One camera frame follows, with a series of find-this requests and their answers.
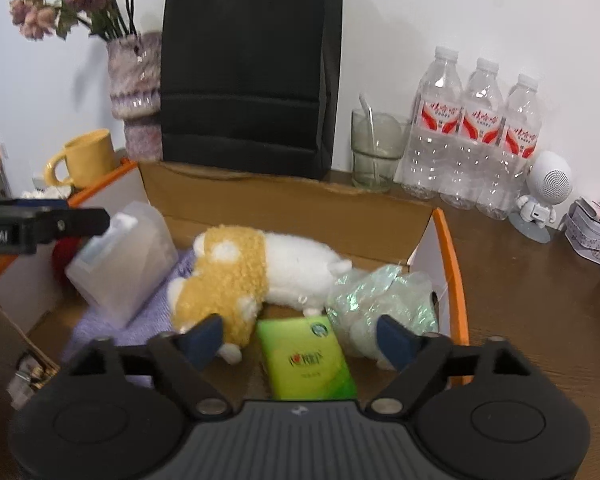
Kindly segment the red artificial flower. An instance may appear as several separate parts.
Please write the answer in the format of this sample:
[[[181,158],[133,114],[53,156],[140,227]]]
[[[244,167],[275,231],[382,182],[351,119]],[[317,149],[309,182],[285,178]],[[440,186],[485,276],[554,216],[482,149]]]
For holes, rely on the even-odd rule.
[[[81,237],[68,237],[58,240],[52,251],[50,261],[54,278],[58,282],[66,278],[67,266],[71,263],[76,254],[80,251],[83,240]]]

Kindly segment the iridescent plastic bag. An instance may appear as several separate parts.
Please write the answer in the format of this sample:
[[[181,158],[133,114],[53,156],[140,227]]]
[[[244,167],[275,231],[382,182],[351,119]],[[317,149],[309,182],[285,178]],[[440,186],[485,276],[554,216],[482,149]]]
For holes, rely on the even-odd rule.
[[[390,315],[416,335],[439,328],[429,276],[405,273],[395,264],[373,272],[353,269],[340,276],[327,296],[325,312],[344,353],[370,359],[382,370],[393,366],[377,343],[381,315]]]

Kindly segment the yellow white plush toy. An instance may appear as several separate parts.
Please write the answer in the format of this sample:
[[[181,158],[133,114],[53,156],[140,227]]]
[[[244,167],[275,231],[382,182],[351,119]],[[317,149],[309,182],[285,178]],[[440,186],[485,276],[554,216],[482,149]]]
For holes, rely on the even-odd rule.
[[[192,274],[170,281],[166,290],[172,327],[184,334],[218,314],[223,321],[218,355],[228,364],[242,360],[265,304],[319,315],[332,286],[353,269],[351,260],[316,240],[246,226],[204,231],[193,253]]]

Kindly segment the translucent plastic container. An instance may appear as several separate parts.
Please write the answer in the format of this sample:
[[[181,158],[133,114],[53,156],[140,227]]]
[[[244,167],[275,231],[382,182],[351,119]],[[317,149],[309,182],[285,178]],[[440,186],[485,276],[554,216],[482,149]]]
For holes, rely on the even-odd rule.
[[[133,202],[91,238],[66,269],[68,280],[107,323],[123,328],[178,263],[166,220],[153,206]]]

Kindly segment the green tissue pack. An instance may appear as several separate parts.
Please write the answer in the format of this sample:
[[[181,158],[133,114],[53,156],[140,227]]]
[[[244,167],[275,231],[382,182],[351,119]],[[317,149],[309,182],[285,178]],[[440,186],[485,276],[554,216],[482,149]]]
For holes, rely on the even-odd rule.
[[[260,321],[257,335],[275,400],[351,400],[358,396],[347,360],[326,316]]]

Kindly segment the white tissue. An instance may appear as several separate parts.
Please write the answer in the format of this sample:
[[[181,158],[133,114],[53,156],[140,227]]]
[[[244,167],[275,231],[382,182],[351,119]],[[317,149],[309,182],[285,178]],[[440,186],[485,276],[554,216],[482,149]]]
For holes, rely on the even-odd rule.
[[[48,186],[44,190],[23,192],[20,197],[24,200],[68,200],[72,194],[71,185]]]

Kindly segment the orange cardboard pumpkin box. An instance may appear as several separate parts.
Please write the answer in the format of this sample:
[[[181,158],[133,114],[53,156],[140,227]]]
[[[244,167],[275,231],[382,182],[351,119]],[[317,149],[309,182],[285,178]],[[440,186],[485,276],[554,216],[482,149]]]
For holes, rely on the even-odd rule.
[[[387,381],[376,340],[390,314],[416,332],[468,339],[442,211],[312,180],[133,162],[79,192],[102,236],[42,245],[0,269],[0,306],[36,346],[72,358],[92,339],[144,344],[210,314],[224,339],[204,379],[230,403],[304,399],[329,344],[360,398]]]

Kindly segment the yellow ceramic mug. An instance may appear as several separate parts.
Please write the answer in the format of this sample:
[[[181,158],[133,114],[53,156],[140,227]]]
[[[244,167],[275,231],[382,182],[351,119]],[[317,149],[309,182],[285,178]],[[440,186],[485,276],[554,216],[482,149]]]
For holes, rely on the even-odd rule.
[[[57,166],[63,162],[68,177],[59,180]],[[111,134],[108,129],[98,129],[82,134],[67,142],[62,150],[46,164],[43,177],[48,186],[72,186],[83,190],[106,177],[119,166]]]

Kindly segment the left clear water bottle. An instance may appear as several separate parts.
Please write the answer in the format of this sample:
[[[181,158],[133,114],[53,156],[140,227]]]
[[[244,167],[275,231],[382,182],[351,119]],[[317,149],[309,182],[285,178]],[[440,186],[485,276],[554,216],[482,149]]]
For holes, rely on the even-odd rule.
[[[404,191],[419,200],[437,194],[449,136],[460,128],[463,85],[457,60],[457,51],[436,47],[414,97],[400,180]]]

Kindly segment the clear water bottle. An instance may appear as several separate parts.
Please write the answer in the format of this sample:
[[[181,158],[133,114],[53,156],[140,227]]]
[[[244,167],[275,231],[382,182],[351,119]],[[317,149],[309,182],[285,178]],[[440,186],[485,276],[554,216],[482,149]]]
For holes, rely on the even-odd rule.
[[[494,220],[505,220],[522,188],[524,170],[538,144],[542,118],[539,83],[519,74],[504,103],[495,143],[486,151],[483,186],[477,209]]]
[[[471,209],[482,187],[484,158],[500,132],[503,96],[497,62],[478,58],[460,99],[462,114],[457,133],[449,140],[439,194],[458,209]]]
[[[460,128],[463,85],[457,60],[457,51],[436,47],[414,97],[400,180],[404,191],[419,200],[437,194],[449,136]]]

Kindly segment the pink marbled ceramic vase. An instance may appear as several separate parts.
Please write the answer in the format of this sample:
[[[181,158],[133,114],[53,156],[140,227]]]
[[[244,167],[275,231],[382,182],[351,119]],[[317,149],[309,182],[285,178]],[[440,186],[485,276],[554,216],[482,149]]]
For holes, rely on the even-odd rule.
[[[111,113],[123,122],[125,151],[134,160],[161,160],[161,32],[107,44]]]

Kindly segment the grey printed tin box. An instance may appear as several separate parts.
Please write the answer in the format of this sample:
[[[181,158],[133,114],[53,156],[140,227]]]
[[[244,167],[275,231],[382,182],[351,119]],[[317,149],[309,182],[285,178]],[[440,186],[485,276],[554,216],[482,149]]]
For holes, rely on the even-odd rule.
[[[564,218],[564,233],[580,257],[600,265],[600,203],[577,198]]]

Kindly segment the white robot figurine speaker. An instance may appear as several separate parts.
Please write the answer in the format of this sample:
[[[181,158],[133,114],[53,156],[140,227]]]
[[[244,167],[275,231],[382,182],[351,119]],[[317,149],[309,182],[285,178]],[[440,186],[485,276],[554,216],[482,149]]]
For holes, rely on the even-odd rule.
[[[509,223],[529,240],[545,245],[552,236],[548,226],[556,221],[556,207],[572,192],[568,162],[551,151],[535,157],[526,177],[527,194],[516,199]]]

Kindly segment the clear spoon in glass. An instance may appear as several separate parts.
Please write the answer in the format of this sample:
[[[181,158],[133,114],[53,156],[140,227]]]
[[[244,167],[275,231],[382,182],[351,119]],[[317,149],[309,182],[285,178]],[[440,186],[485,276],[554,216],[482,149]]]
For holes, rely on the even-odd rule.
[[[378,160],[376,157],[376,136],[375,136],[375,123],[374,123],[374,112],[370,103],[367,102],[366,96],[363,92],[358,95],[358,102],[360,102],[361,108],[365,115],[367,124],[368,134],[370,135],[370,157],[373,159],[373,174],[374,182],[376,185],[380,183],[379,171],[378,171]]]

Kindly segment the black paper shopping bag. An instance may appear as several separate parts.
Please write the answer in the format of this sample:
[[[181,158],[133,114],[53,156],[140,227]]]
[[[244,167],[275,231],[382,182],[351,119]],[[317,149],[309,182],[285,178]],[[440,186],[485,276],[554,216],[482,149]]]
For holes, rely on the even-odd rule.
[[[321,179],[332,166],[343,0],[166,0],[168,162]]]

